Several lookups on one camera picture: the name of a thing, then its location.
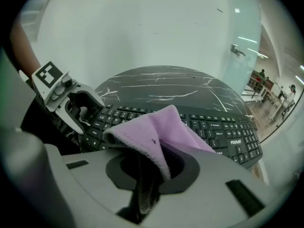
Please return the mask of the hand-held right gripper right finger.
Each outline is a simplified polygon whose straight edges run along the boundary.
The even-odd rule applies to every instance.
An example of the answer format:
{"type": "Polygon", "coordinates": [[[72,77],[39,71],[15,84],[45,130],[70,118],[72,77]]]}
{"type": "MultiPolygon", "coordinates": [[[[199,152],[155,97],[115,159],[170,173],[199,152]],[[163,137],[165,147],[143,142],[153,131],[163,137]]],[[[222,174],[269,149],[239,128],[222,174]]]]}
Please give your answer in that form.
{"type": "Polygon", "coordinates": [[[291,193],[290,189],[278,192],[219,154],[197,151],[192,156],[200,165],[199,176],[184,193],[161,196],[144,220],[146,228],[259,228],[291,193]],[[229,181],[244,184],[263,208],[249,216],[226,185],[229,181]]]}

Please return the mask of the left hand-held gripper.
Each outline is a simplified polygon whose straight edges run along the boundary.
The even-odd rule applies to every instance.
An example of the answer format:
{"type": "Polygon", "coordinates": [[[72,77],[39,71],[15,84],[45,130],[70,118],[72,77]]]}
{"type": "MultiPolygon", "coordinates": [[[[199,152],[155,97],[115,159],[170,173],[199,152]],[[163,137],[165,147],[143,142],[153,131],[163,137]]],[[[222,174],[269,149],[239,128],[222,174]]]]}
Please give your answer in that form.
{"type": "Polygon", "coordinates": [[[68,72],[62,73],[51,61],[36,70],[31,79],[43,105],[78,134],[84,134],[77,120],[80,107],[102,109],[105,104],[97,92],[88,85],[77,84],[68,72]],[[70,100],[64,100],[70,93],[70,100]]]}

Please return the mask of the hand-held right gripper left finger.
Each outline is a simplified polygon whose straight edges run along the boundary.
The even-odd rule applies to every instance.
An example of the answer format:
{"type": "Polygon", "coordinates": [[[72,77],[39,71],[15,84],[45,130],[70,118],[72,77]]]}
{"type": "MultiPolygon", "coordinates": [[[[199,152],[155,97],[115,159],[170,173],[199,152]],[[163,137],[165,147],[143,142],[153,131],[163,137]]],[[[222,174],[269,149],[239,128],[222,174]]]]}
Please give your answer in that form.
{"type": "Polygon", "coordinates": [[[57,186],[77,228],[135,228],[117,215],[128,206],[132,192],[117,188],[106,174],[110,152],[61,156],[57,147],[45,146],[57,186]]]}

